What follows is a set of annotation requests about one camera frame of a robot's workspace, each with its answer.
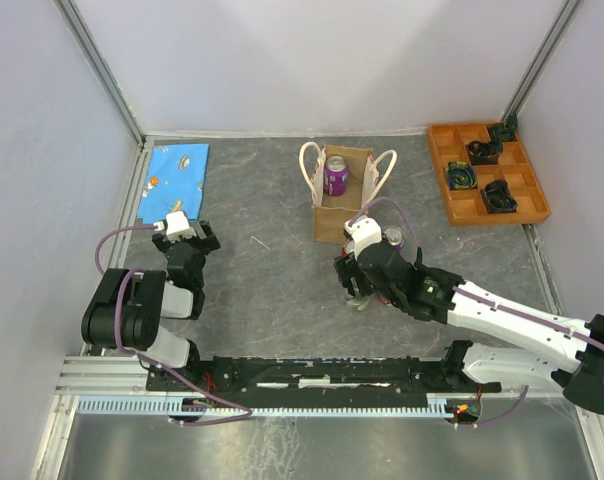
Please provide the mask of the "purple soda can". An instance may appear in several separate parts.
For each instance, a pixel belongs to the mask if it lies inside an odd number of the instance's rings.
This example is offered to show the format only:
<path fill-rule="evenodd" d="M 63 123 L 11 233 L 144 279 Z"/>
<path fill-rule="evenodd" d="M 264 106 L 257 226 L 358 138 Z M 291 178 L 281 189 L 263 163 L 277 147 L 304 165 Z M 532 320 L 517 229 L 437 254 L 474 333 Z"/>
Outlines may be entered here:
<path fill-rule="evenodd" d="M 387 242 L 398 251 L 402 251 L 405 246 L 405 237 L 403 231 L 396 227 L 390 226 L 382 230 L 383 237 Z"/>
<path fill-rule="evenodd" d="M 339 197 L 346 192 L 348 181 L 346 160 L 339 155 L 327 158 L 324 166 L 324 192 L 332 197 Z"/>

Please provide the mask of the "brown canvas bag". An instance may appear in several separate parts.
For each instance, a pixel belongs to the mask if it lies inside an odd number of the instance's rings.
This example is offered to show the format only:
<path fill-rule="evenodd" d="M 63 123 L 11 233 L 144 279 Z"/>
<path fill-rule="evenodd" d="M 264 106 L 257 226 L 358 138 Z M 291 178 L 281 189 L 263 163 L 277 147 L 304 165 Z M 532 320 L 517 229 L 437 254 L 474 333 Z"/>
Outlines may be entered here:
<path fill-rule="evenodd" d="M 332 197 L 324 192 L 324 166 L 328 157 L 339 155 L 349 170 L 346 192 Z M 312 239 L 342 244 L 344 224 L 375 200 L 390 177 L 398 154 L 390 149 L 378 157 L 371 149 L 304 143 L 298 154 L 300 171 L 311 193 Z"/>

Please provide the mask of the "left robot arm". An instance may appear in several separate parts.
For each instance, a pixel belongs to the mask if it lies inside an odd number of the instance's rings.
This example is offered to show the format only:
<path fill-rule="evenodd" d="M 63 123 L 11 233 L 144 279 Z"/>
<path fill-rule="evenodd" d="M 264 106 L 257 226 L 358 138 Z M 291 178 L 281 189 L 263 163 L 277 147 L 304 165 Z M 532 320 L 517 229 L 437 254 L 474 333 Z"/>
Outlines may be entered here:
<path fill-rule="evenodd" d="M 81 335 L 89 345 L 141 354 L 169 367 L 169 379 L 191 390 L 203 378 L 197 348 L 160 325 L 163 318 L 196 320 L 204 305 L 206 257 L 221 248 L 210 223 L 200 220 L 170 238 L 166 224 L 155 227 L 152 242 L 167 260 L 164 270 L 135 273 L 102 270 L 83 315 Z"/>

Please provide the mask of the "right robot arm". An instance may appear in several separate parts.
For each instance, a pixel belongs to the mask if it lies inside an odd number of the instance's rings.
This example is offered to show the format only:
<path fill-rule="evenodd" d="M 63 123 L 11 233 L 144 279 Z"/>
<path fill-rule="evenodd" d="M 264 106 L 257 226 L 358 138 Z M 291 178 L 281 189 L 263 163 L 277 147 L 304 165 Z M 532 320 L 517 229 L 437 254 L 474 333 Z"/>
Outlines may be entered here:
<path fill-rule="evenodd" d="M 604 415 L 604 315 L 586 321 L 510 301 L 421 258 L 409 262 L 385 241 L 340 255 L 333 265 L 351 297 L 378 294 L 415 320 L 508 343 L 497 350 L 469 346 L 444 362 L 441 379 L 449 389 L 474 382 L 555 385 L 574 405 Z"/>

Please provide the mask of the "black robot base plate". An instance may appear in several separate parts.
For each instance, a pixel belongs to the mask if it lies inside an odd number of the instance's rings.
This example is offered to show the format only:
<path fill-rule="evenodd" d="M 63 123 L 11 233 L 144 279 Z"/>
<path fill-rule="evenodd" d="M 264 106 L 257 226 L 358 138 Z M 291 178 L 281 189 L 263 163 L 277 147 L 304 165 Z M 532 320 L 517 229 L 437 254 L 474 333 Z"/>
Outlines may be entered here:
<path fill-rule="evenodd" d="M 429 394 L 499 393 L 449 359 L 215 357 L 180 372 L 201 389 L 251 408 L 424 407 Z"/>

